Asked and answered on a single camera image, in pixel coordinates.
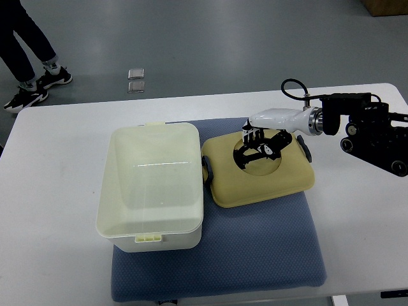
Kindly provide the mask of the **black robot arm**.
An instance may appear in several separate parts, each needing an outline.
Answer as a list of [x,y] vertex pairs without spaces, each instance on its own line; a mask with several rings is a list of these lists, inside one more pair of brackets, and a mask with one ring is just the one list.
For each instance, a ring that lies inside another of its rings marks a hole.
[[366,93],[334,93],[315,96],[321,100],[322,126],[326,135],[340,129],[340,117],[347,115],[347,136],[340,141],[341,149],[396,176],[407,175],[407,127],[391,123],[407,122],[407,115],[389,111],[389,104]]

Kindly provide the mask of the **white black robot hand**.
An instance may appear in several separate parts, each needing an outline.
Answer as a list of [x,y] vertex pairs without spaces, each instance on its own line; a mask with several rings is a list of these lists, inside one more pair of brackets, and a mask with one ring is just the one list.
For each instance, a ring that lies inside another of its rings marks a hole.
[[242,127],[244,150],[252,149],[263,157],[277,159],[292,142],[291,133],[314,134],[315,109],[271,108],[251,115]]

